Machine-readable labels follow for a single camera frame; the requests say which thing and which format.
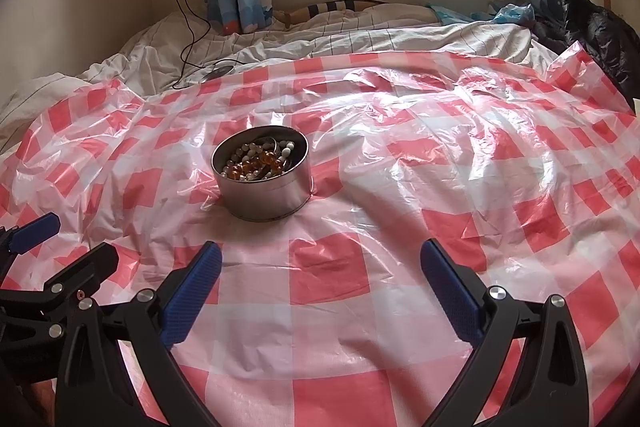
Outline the thin silver bangle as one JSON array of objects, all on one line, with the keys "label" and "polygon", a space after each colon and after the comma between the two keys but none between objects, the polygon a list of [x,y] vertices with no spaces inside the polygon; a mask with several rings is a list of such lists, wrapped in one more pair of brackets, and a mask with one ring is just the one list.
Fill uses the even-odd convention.
[{"label": "thin silver bangle", "polygon": [[265,136],[256,142],[257,156],[263,166],[286,170],[292,166],[296,144],[293,140],[278,140]]}]

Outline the round silver metal tin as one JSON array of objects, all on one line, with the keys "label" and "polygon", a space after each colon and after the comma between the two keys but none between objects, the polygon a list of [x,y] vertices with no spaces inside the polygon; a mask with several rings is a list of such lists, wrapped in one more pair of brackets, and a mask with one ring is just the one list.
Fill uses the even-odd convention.
[{"label": "round silver metal tin", "polygon": [[[295,142],[290,168],[260,163],[256,142],[265,136]],[[259,126],[231,135],[214,150],[212,168],[222,202],[234,217],[245,221],[291,216],[308,202],[314,186],[308,141],[303,133],[285,126]]]}]

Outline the red white checkered plastic sheet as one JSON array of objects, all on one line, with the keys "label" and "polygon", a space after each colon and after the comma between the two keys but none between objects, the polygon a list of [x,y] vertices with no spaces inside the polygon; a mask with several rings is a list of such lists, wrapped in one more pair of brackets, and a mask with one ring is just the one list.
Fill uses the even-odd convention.
[{"label": "red white checkered plastic sheet", "polygon": [[[306,136],[314,188],[294,215],[248,223],[210,160],[263,124]],[[18,258],[10,287],[107,242],[112,303],[219,244],[221,277],[174,353],[226,426],[422,424],[470,351],[421,272],[430,237],[518,299],[566,299],[592,421],[639,364],[639,121],[578,46],[544,72],[378,52],[153,98],[84,82],[1,159],[2,223],[50,211],[60,234]]]}]

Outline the white striped duvet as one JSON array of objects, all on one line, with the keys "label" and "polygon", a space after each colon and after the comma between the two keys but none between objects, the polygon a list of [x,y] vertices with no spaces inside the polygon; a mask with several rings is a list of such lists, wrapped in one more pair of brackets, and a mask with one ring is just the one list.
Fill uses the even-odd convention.
[{"label": "white striped duvet", "polygon": [[1,155],[15,152],[37,116],[87,83],[116,78],[142,98],[174,83],[202,80],[195,66],[231,65],[235,72],[299,58],[380,51],[444,50],[498,57],[544,72],[556,59],[526,27],[493,20],[446,22],[436,6],[386,3],[361,12],[321,13],[305,23],[279,22],[249,35],[221,36],[174,13],[129,39],[119,52],[76,76],[27,80],[1,98]]}]

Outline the black striped pillow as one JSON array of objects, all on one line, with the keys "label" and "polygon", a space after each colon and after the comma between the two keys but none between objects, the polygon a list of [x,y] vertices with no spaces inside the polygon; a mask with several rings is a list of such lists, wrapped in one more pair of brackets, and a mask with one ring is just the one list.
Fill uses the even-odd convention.
[{"label": "black striped pillow", "polygon": [[334,0],[323,3],[316,3],[304,6],[303,8],[286,12],[286,11],[277,11],[274,10],[272,12],[272,16],[275,20],[280,23],[284,23],[286,27],[291,27],[293,25],[306,23],[308,20],[311,20],[315,16],[324,13],[331,12],[341,12],[341,11],[350,11],[350,12],[361,12],[367,8],[372,8],[372,6],[383,4],[383,1],[378,0]]}]

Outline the black puffy jacket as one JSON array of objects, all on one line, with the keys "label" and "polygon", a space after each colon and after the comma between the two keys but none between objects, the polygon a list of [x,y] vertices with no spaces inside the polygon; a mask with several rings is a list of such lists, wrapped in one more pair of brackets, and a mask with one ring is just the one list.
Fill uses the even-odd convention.
[{"label": "black puffy jacket", "polygon": [[639,98],[640,46],[634,28],[590,0],[561,0],[560,13],[560,18],[537,14],[529,29],[556,54],[578,42],[634,110]]}]

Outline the light blue plastic bag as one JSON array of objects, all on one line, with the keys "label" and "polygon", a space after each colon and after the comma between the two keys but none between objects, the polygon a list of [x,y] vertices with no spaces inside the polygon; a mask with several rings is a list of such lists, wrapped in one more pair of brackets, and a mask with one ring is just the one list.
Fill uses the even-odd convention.
[{"label": "light blue plastic bag", "polygon": [[498,11],[492,12],[472,12],[463,14],[455,10],[450,10],[437,4],[428,4],[443,25],[469,24],[474,22],[488,22],[492,24],[514,24],[520,26],[530,26],[535,21],[535,10],[530,4],[516,5],[508,3]]}]

